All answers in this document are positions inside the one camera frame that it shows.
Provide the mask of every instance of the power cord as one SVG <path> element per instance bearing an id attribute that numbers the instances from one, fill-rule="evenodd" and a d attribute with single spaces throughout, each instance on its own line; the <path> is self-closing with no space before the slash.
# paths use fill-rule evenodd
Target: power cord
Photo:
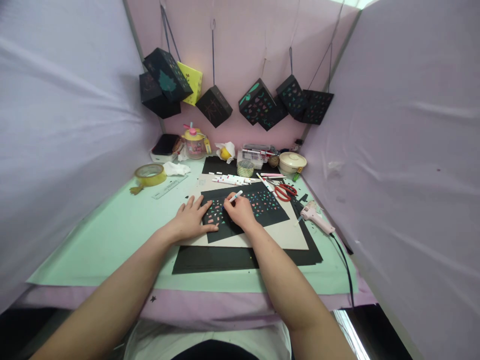
<path id="1" fill-rule="evenodd" d="M 344 251 L 343 251 L 342 247 L 340 246 L 339 241 L 338 241 L 337 238 L 334 236 L 334 233 L 332 232 L 332 233 L 330 234 L 330 236 L 335 239 L 336 245 L 338 246 L 338 249 L 340 250 L 341 255 L 343 256 L 343 261 L 345 261 L 346 273 L 348 274 L 348 285 L 350 286 L 351 307 L 352 307 L 352 309 L 353 309 L 353 308 L 355 307 L 355 303 L 354 303 L 354 287 L 353 287 L 353 285 L 352 285 L 352 277 L 350 276 L 349 263 L 347 262 L 347 258 L 345 257 Z"/>

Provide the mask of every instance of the green cutting mat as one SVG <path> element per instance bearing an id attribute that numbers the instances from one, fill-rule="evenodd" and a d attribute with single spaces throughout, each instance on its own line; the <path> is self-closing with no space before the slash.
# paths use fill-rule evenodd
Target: green cutting mat
<path id="1" fill-rule="evenodd" d="M 152 196 L 166 187 L 173 176 L 160 185 L 145 188 L 137 196 L 129 181 L 112 198 L 97 208 L 68 235 L 63 244 L 28 279 L 29 283 L 51 286 L 98 286 L 131 256 L 158 228 L 170 221 L 187 201 L 202 173 L 204 160 L 187 160 L 188 178 L 156 200 Z M 301 197 L 308 191 L 302 179 L 294 183 Z M 313 200 L 309 193 L 308 200 Z M 300 269 L 318 294 L 344 294 L 349 282 L 343 260 L 330 237 L 313 223 L 307 227 L 323 257 L 321 264 Z M 178 246 L 165 258 L 154 287 L 156 289 L 262 293 L 266 289 L 257 269 L 172 275 Z M 353 289 L 358 291 L 355 268 L 348 258 Z"/>

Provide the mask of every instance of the red scissors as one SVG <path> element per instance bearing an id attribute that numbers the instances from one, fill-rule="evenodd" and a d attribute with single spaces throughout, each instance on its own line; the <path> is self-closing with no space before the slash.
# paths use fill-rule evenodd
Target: red scissors
<path id="1" fill-rule="evenodd" d="M 279 185 L 275 185 L 273 181 L 266 179 L 270 184 L 272 184 L 275 188 L 275 194 L 277 194 L 278 198 L 284 202 L 289 202 L 292 200 L 292 196 L 297 196 L 297 189 L 293 186 L 281 183 Z"/>

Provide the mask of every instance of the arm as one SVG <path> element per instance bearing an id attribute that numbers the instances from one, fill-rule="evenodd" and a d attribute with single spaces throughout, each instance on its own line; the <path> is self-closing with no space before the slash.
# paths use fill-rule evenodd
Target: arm
<path id="1" fill-rule="evenodd" d="M 339 325 L 290 257 L 256 221 L 240 196 L 223 206 L 248 236 L 275 310 L 286 324 L 296 359 L 356 359 Z"/>
<path id="2" fill-rule="evenodd" d="M 182 204 L 167 225 L 158 229 L 110 275 L 57 329 L 32 359 L 99 359 L 108 354 L 137 319 L 162 260 L 173 243 L 217 231 L 200 225 L 212 205 L 203 196 Z"/>

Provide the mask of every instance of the yellow paper lantern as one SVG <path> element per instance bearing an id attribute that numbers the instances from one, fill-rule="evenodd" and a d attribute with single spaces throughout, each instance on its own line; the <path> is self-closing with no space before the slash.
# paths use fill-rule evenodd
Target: yellow paper lantern
<path id="1" fill-rule="evenodd" d="M 180 61 L 177 61 L 177 64 L 193 91 L 193 94 L 185 98 L 183 101 L 187 104 L 195 106 L 197 101 L 200 99 L 200 93 L 202 92 L 202 77 L 204 75 L 200 71 L 182 64 Z"/>

